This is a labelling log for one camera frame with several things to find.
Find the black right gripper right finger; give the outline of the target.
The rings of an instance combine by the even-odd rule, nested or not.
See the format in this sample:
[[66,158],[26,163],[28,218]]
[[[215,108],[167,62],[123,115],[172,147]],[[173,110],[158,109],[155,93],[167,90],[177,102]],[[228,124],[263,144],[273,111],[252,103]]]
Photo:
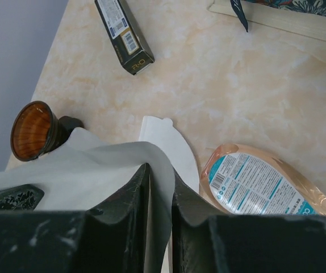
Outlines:
[[210,219],[223,212],[198,195],[174,172],[172,199],[173,272],[220,272],[212,241]]

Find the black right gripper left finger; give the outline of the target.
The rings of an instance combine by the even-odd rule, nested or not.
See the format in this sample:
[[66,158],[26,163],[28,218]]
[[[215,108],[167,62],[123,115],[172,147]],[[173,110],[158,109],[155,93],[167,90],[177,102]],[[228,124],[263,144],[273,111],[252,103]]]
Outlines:
[[149,164],[88,210],[86,272],[143,272],[150,185]]

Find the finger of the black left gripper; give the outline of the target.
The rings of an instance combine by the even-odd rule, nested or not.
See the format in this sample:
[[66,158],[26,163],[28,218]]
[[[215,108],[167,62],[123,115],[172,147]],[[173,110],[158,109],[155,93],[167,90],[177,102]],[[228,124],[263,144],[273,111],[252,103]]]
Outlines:
[[0,191],[0,210],[34,210],[44,197],[40,188],[25,184]]

